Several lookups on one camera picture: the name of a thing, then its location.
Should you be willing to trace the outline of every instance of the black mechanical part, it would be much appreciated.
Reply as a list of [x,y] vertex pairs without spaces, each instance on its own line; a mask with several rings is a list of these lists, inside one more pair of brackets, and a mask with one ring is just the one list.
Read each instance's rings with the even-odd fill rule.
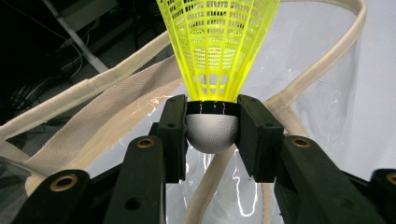
[[126,151],[103,223],[165,223],[163,142],[132,141]]
[[368,187],[369,187],[369,182],[366,180],[363,180],[361,178],[358,178],[357,176],[354,176],[352,174],[349,174],[347,172],[343,172],[343,174],[349,179],[349,181],[355,186],[355,188],[366,198],[370,198]]
[[239,95],[237,102],[240,118],[235,144],[247,173],[258,183],[273,183],[284,128],[261,101]]
[[13,220],[17,223],[86,223],[92,202],[90,176],[65,170],[46,178],[27,199]]
[[148,135],[158,136],[158,125],[159,122],[152,122],[151,128],[149,129]]
[[396,170],[376,170],[368,185],[369,197],[388,223],[396,223]]
[[187,115],[212,114],[239,117],[239,105],[225,101],[190,101],[187,105]]
[[120,165],[91,179],[92,204],[86,215],[89,223],[102,223],[110,203],[117,177],[120,173]]
[[177,95],[165,103],[156,136],[163,140],[166,183],[178,183],[186,179],[187,139],[184,118],[187,111],[187,98]]
[[280,159],[275,192],[285,223],[386,223],[311,139],[286,137]]

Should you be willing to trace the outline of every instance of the cable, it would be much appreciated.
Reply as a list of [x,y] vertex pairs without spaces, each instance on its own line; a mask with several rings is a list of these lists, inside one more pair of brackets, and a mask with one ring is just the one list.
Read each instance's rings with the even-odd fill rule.
[[[90,42],[90,36],[91,36],[91,27],[90,27],[90,25],[88,25],[87,40],[86,40],[86,42],[85,42],[85,46],[88,46],[88,43]],[[63,67],[61,68],[61,70],[64,70],[67,66],[70,66],[70,64],[75,63],[75,62],[79,59],[80,66],[79,66],[79,69],[78,69],[73,75],[70,76],[70,77],[73,77],[75,74],[77,74],[77,73],[79,72],[79,70],[80,70],[81,67],[82,67],[82,54],[81,54],[81,52],[78,50],[78,48],[76,47],[75,44],[71,44],[71,46],[72,46],[72,47],[76,50],[76,52],[78,53],[78,57],[77,57],[75,60],[72,60],[71,63],[68,63],[67,65],[63,66]]]
[[41,82],[37,87],[35,87],[27,96],[26,96],[26,100],[33,94],[33,92],[35,92],[37,89],[39,89],[42,85],[44,85],[44,83],[48,82],[51,79],[51,77],[47,77],[43,82]]
[[28,83],[16,94],[10,96],[10,109],[14,112],[14,117],[31,105],[31,102],[27,101],[25,96],[32,90],[32,88],[32,84]]
[[66,22],[66,20],[62,17],[62,15],[58,12],[58,10],[53,6],[53,4],[49,0],[43,0],[44,4],[47,8],[52,12],[52,15],[55,19],[62,25],[62,27],[66,30],[67,33],[74,39],[79,48],[84,52],[84,57],[87,61],[98,71],[99,73],[103,73],[108,70],[107,66],[102,63],[96,56],[94,56],[91,51],[84,45],[82,40],[79,38],[77,33],[70,27],[70,25]]
[[6,5],[8,5],[9,7],[12,7],[14,10],[18,11],[19,13],[21,13],[23,16],[29,18],[30,20],[34,21],[35,23],[39,24],[40,26],[42,26],[43,28],[45,28],[46,30],[50,31],[51,33],[59,36],[61,39],[66,40],[66,38],[60,34],[58,34],[57,32],[51,30],[48,26],[44,25],[43,23],[41,23],[40,21],[36,20],[35,18],[27,15],[26,13],[24,13],[23,11],[21,11],[20,9],[12,6],[12,4],[10,4],[8,1],[3,0],[3,3],[5,3]]

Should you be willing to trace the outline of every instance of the transparent plastic sheet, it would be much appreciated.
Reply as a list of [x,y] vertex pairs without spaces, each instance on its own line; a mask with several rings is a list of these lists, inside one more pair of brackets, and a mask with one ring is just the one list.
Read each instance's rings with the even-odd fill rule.
[[[241,93],[264,101],[283,90],[329,50],[354,18],[350,12],[326,4],[281,4]],[[318,141],[339,165],[342,165],[346,155],[358,54],[359,48],[354,46],[333,69],[300,95],[293,105],[309,136]],[[149,132],[151,123],[159,120],[163,109],[163,104],[157,103],[158,99],[185,93],[185,88],[181,86],[169,96],[161,95],[142,102],[149,104],[152,109],[141,111],[147,114],[146,117],[95,160],[88,169],[90,175],[99,175],[119,164],[128,143]],[[317,103],[320,105],[318,109],[312,105]],[[189,148],[186,181],[167,186],[167,207],[172,208],[167,210],[168,223],[182,223],[187,204],[212,159],[212,155]],[[275,204],[273,211],[273,222],[279,223],[281,218],[276,215]],[[206,210],[204,223],[261,222],[261,185],[249,178],[236,151]]]

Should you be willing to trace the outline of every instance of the wire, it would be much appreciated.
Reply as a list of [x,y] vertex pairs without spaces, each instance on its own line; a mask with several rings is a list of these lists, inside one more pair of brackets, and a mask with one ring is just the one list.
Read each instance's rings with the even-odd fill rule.
[[[88,25],[88,31],[87,31],[87,40],[85,43],[85,46],[88,46],[88,43],[90,42],[90,35],[91,35],[91,27],[90,25]],[[75,44],[71,44],[71,46],[76,50],[76,52],[78,53],[78,57],[71,63],[68,63],[67,65],[63,66],[61,68],[61,70],[64,70],[67,66],[70,66],[70,64],[75,63],[78,59],[80,59],[80,63],[82,63],[82,54],[81,52],[78,50],[78,48],[76,47]]]
[[32,90],[25,98],[25,100],[27,100],[29,98],[29,96],[31,96],[33,94],[33,92],[35,92],[38,88],[40,88],[42,85],[44,85],[44,83],[48,82],[51,79],[51,77],[47,77],[43,82],[41,82],[37,87],[35,87],[34,90]]
[[44,25],[43,23],[41,23],[40,21],[36,20],[35,18],[27,15],[26,13],[24,13],[23,11],[21,11],[20,9],[12,6],[12,4],[10,4],[8,1],[3,0],[3,3],[5,3],[7,6],[12,7],[14,10],[18,11],[19,13],[21,13],[23,16],[29,18],[30,20],[34,21],[35,23],[39,24],[40,26],[42,26],[43,28],[45,28],[46,30],[50,31],[51,33],[59,36],[61,39],[66,40],[66,38],[60,34],[58,34],[57,32],[51,30],[48,26]]
[[81,55],[79,55],[78,57],[79,57],[79,68],[78,68],[78,70],[77,70],[74,74],[72,74],[70,77],[75,76],[75,75],[81,70],[81,68],[82,68],[82,57],[81,57]]
[[10,97],[10,108],[14,111],[14,116],[27,108],[29,106],[29,102],[26,101],[25,95],[32,90],[31,84],[24,85],[16,94],[11,95]]

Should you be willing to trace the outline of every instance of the brass insert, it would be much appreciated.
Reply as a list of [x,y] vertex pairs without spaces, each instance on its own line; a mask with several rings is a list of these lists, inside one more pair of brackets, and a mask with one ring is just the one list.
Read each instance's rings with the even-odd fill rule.
[[154,145],[154,140],[150,138],[145,138],[137,142],[138,147],[152,147]]
[[64,191],[73,188],[78,182],[78,178],[75,174],[62,175],[50,184],[52,191]]
[[311,143],[303,138],[294,138],[291,142],[297,147],[310,147]]
[[392,183],[393,185],[396,185],[396,173],[390,173],[387,175],[387,180]]

